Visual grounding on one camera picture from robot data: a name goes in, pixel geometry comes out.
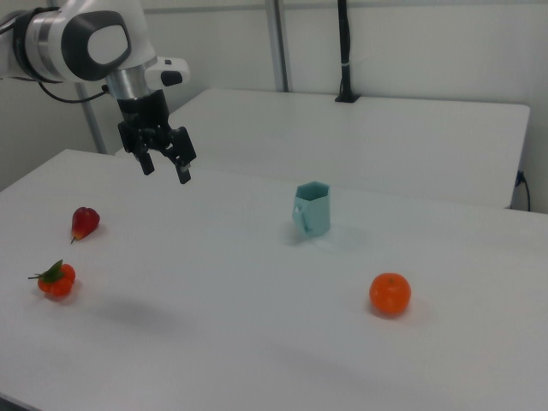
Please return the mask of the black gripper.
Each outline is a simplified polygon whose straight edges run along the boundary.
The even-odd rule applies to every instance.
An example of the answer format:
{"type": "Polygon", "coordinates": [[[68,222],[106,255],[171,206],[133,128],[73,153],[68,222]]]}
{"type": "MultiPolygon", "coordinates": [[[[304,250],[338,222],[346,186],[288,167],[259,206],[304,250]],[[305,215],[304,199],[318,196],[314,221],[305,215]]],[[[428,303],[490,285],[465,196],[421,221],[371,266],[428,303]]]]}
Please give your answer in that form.
{"type": "Polygon", "coordinates": [[[141,98],[118,99],[122,121],[117,125],[125,152],[134,155],[145,176],[154,170],[148,150],[164,150],[175,166],[181,184],[191,180],[190,166],[196,159],[194,145],[184,127],[171,129],[169,108],[162,90],[141,98]]]}

